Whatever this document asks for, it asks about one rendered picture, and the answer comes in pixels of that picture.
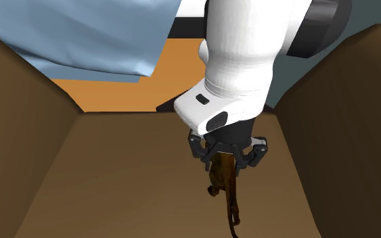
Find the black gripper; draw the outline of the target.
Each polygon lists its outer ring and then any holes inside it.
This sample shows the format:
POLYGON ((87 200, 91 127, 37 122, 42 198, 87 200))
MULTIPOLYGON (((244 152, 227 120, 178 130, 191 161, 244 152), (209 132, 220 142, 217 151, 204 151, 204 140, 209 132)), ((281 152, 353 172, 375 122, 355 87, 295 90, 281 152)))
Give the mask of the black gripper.
POLYGON ((221 149, 224 143, 231 144, 231 151, 236 160, 236 176, 241 169, 247 166, 255 167, 268 152, 267 139, 265 137, 251 137, 255 118, 241 120, 233 124, 218 128, 203 136, 190 130, 187 137, 192 155, 200 158, 205 165, 205 171, 210 169, 211 158, 221 149), (251 146, 252 150, 244 154, 243 149, 251 146))

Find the brown animal figure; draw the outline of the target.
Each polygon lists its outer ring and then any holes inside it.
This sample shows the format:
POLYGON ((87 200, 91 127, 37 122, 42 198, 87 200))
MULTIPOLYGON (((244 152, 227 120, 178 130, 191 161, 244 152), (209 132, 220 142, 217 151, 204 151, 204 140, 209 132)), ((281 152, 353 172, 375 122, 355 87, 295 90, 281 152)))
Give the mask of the brown animal figure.
POLYGON ((209 170, 210 186, 208 193, 215 197, 220 191, 225 192, 227 202, 227 219, 232 238, 238 238, 234 227, 240 224, 240 211, 237 201, 236 170, 233 155, 216 153, 209 170))

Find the brown sofa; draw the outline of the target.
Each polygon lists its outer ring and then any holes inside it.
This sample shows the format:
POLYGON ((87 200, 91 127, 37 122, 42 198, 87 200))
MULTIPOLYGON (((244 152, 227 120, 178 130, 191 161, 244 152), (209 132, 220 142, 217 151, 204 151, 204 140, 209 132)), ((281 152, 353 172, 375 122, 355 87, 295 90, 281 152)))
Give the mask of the brown sofa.
MULTIPOLYGON (((0 41, 0 238, 231 238, 173 112, 83 112, 0 41)), ((239 238, 381 238, 381 24, 347 38, 253 133, 239 238)))

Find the light blue cloth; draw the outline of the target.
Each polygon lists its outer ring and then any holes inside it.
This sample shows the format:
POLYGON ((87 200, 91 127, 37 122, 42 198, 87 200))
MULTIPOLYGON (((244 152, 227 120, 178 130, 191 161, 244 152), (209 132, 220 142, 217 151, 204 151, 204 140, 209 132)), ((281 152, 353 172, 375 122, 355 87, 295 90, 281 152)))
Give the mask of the light blue cloth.
POLYGON ((181 0, 0 0, 0 40, 49 78, 151 76, 181 0))

